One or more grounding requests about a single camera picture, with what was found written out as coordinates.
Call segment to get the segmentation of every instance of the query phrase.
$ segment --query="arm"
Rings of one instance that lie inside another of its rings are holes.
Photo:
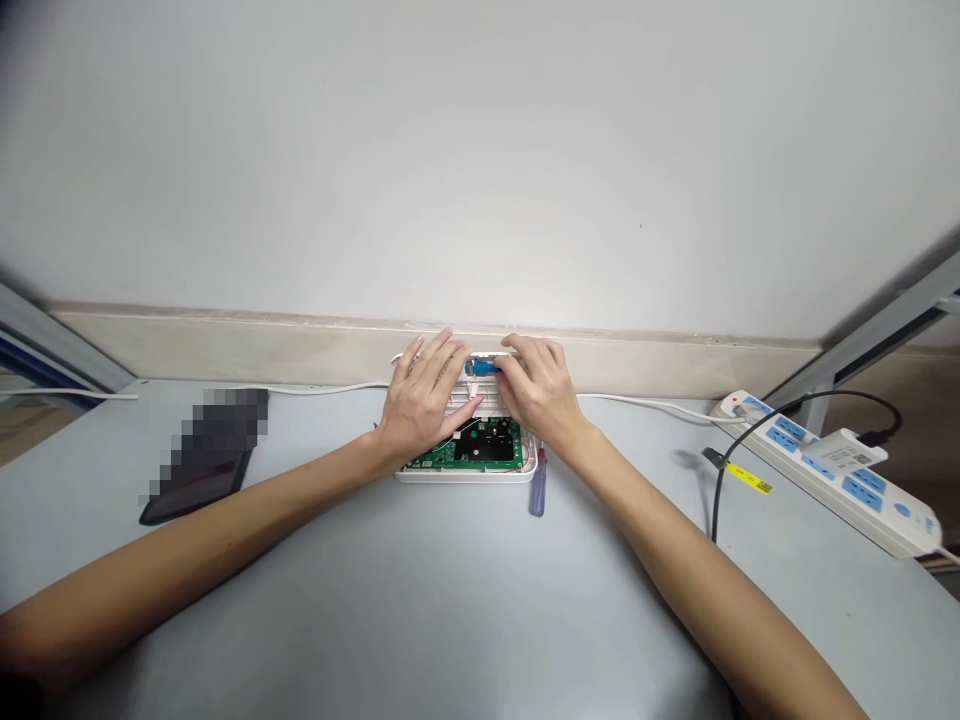
[[[0,671],[56,696],[242,570],[348,493],[424,452],[473,415],[444,416],[471,349],[440,333],[397,362],[376,430],[176,520],[77,570],[0,616]]]
[[[580,412],[563,349],[510,335],[500,393],[610,509],[680,621],[753,717],[866,718],[776,605]]]

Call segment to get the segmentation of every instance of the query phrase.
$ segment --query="black phone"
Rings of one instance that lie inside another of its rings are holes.
[[[237,492],[243,486],[252,454],[253,450],[247,450],[239,458],[200,471],[196,477],[157,495],[143,509],[140,524],[159,525]]]
[[[196,405],[183,423],[170,465],[160,468],[157,492],[140,515],[141,525],[182,517],[237,492],[258,438],[266,434],[269,393],[262,389],[216,390],[214,402]]]

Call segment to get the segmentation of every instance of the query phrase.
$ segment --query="baseboard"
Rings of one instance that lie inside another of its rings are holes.
[[[430,323],[57,303],[51,315],[138,377],[343,385],[387,380]],[[765,393],[819,348],[791,341],[556,328],[457,327],[478,350],[509,332],[563,343],[577,389],[647,397]]]

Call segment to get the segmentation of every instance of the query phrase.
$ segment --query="blue connector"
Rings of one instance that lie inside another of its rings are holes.
[[[491,373],[500,372],[500,368],[496,367],[493,363],[487,362],[486,360],[474,360],[472,363],[466,363],[463,366],[463,371],[467,375],[476,375],[478,377],[482,377],[484,375],[490,375]]]

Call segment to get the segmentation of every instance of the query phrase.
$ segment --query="hand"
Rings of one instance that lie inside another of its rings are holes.
[[[469,345],[451,340],[452,334],[450,328],[438,334],[414,364],[414,356],[423,344],[423,336],[418,336],[397,360],[383,405],[383,419],[375,433],[380,446],[403,462],[450,437],[473,417],[483,400],[478,395],[455,413],[445,415],[453,386],[473,352]]]
[[[570,440],[591,427],[580,412],[563,348],[552,340],[516,333],[507,335],[500,344],[512,347],[523,358],[523,365],[509,355],[493,362],[502,370],[500,397],[510,415],[561,453]]]

